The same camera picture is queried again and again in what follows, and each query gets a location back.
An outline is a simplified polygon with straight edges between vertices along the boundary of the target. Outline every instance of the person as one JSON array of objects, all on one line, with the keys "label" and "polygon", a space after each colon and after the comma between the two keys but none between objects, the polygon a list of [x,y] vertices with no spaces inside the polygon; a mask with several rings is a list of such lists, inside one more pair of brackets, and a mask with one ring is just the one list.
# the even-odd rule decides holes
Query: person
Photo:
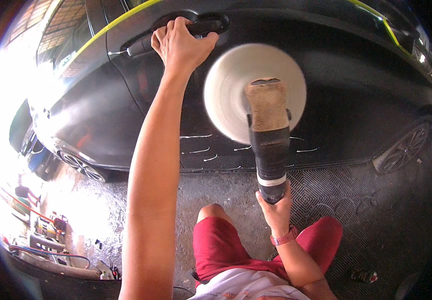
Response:
[{"label": "person", "polygon": [[41,197],[36,197],[33,192],[28,188],[22,185],[22,174],[18,175],[18,185],[14,188],[14,193],[16,196],[20,197],[20,198],[25,198],[29,201],[31,201],[31,203],[34,206],[37,206],[37,204],[41,201]]},{"label": "person", "polygon": [[[151,39],[165,70],[129,171],[120,300],[172,298],[183,96],[190,75],[218,40],[213,32],[195,39],[188,24],[189,20],[177,17]],[[338,221],[324,217],[294,239],[297,233],[289,226],[289,181],[278,203],[266,203],[259,192],[256,198],[272,237],[286,237],[286,243],[276,246],[279,255],[270,262],[251,259],[223,208],[203,207],[194,227],[199,282],[191,299],[335,299],[324,272],[342,235]]]}]

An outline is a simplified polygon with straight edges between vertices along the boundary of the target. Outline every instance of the car wheel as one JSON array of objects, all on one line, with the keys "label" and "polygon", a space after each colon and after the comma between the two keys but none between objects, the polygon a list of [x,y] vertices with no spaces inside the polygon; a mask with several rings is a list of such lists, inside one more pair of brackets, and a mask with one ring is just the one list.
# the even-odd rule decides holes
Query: car wheel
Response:
[{"label": "car wheel", "polygon": [[376,171],[388,174],[402,168],[420,152],[429,140],[431,129],[432,125],[427,121],[413,127],[391,148],[372,160]]},{"label": "car wheel", "polygon": [[109,171],[95,167],[74,154],[60,151],[59,155],[65,163],[92,180],[105,183],[109,178]]}]

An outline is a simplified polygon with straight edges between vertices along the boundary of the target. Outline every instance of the white shirt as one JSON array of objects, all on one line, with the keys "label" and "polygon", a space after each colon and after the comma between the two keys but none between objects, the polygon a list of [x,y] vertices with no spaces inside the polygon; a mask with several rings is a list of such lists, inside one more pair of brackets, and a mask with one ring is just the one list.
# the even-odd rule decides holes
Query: white shirt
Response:
[{"label": "white shirt", "polygon": [[288,282],[268,271],[229,269],[196,288],[190,300],[310,300]]}]

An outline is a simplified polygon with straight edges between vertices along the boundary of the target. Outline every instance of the knee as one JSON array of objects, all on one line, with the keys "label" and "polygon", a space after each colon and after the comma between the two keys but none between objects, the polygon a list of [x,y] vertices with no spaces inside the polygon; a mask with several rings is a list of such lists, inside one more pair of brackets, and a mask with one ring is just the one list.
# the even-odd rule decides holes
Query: knee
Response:
[{"label": "knee", "polygon": [[221,213],[224,213],[224,208],[219,204],[213,203],[201,208],[201,210],[199,211],[199,216],[204,216],[203,218],[206,218],[208,216],[217,217]]},{"label": "knee", "polygon": [[341,223],[332,216],[322,217],[319,219],[319,222],[321,222],[325,227],[333,230],[338,236],[343,235],[343,227],[341,226]]},{"label": "knee", "polygon": [[211,216],[216,216],[223,219],[228,219],[226,212],[224,211],[224,208],[220,206],[219,204],[213,203],[206,205],[205,207],[201,208],[198,215],[198,222]]}]

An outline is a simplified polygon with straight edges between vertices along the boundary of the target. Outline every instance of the bottle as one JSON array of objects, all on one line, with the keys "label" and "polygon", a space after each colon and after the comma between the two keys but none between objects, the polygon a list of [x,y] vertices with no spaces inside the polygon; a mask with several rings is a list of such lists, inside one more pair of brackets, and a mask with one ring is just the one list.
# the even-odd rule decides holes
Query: bottle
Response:
[{"label": "bottle", "polygon": [[360,282],[373,283],[374,281],[378,280],[378,273],[372,270],[371,271],[356,270],[353,273],[351,273],[350,278]]},{"label": "bottle", "polygon": [[103,271],[103,273],[99,276],[99,279],[109,280],[109,275],[106,273],[106,271]]}]

